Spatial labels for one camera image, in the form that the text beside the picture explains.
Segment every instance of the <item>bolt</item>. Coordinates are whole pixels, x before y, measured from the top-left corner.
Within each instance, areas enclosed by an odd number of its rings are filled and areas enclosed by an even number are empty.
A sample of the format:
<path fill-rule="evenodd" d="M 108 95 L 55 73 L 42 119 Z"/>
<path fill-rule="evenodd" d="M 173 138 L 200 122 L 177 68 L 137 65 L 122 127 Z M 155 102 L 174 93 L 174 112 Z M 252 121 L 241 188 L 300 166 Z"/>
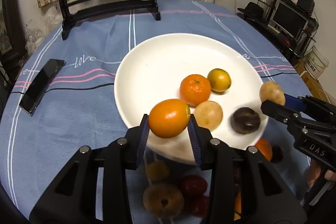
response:
<path fill-rule="evenodd" d="M 210 140 L 210 143 L 212 145 L 219 145 L 221 143 L 221 141 L 216 139 L 216 138 L 213 138 L 213 139 Z"/>
<path fill-rule="evenodd" d="M 86 145 L 82 146 L 80 149 L 79 149 L 79 152 L 81 152 L 82 154 L 85 154 L 87 152 L 90 151 L 90 148 Z"/>
<path fill-rule="evenodd" d="M 119 145 L 125 145 L 127 143 L 127 139 L 126 138 L 120 138 L 117 140 L 117 143 Z"/>
<path fill-rule="evenodd" d="M 249 151 L 250 153 L 252 153 L 252 154 L 255 154 L 255 153 L 258 152 L 258 148 L 256 148 L 255 146 L 250 146 L 250 147 L 248 148 L 248 151 Z"/>

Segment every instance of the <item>human hand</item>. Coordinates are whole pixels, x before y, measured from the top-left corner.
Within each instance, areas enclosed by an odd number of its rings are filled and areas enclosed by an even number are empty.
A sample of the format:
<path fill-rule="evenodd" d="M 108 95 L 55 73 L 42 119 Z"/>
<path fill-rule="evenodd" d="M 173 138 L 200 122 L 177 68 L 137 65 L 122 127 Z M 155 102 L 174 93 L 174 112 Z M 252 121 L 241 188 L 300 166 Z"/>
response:
<path fill-rule="evenodd" d="M 307 183 L 309 185 L 309 187 L 312 187 L 314 182 L 319 178 L 319 176 L 321 175 L 321 166 L 320 164 L 316 161 L 316 160 L 312 160 L 309 170 L 307 172 Z M 325 173 L 324 178 L 326 180 L 330 180 L 330 181 L 336 181 L 336 173 L 328 170 Z"/>

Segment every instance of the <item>cardboard box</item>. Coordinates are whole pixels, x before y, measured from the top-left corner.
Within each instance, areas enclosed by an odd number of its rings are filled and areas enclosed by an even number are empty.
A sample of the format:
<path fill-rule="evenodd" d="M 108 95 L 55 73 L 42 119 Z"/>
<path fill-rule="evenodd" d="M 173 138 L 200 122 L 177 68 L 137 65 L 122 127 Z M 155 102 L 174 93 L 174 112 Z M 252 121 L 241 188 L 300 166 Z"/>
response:
<path fill-rule="evenodd" d="M 305 62 L 300 62 L 300 64 L 295 69 L 297 73 L 301 75 L 301 79 L 304 81 L 313 97 L 328 102 L 328 98 L 326 97 L 326 94 L 323 87 L 320 85 L 320 82 L 311 77 L 310 74 L 305 70 Z"/>

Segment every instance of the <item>computer monitor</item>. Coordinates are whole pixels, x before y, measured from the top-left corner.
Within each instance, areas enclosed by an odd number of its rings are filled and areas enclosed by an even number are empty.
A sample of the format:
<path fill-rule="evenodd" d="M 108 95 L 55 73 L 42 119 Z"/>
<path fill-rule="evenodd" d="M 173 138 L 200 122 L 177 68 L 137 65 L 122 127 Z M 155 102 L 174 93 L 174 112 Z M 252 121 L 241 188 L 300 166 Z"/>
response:
<path fill-rule="evenodd" d="M 298 36 L 300 28 L 304 30 L 308 24 L 308 21 L 303 16 L 281 1 L 278 3 L 276 11 L 270 20 L 295 38 Z"/>

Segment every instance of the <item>phone screen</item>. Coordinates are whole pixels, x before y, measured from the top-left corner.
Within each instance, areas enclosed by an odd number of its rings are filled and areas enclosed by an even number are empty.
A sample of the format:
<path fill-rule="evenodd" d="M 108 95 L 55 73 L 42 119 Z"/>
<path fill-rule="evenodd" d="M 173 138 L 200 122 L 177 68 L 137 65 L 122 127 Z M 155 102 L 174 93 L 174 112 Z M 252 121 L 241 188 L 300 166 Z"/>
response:
<path fill-rule="evenodd" d="M 33 115 L 37 105 L 39 104 L 43 96 L 43 93 L 64 65 L 64 60 L 57 59 L 50 59 L 44 65 L 44 67 L 36 75 L 33 82 L 30 84 L 25 95 L 20 101 L 20 107 L 24 111 L 26 111 L 30 115 Z"/>

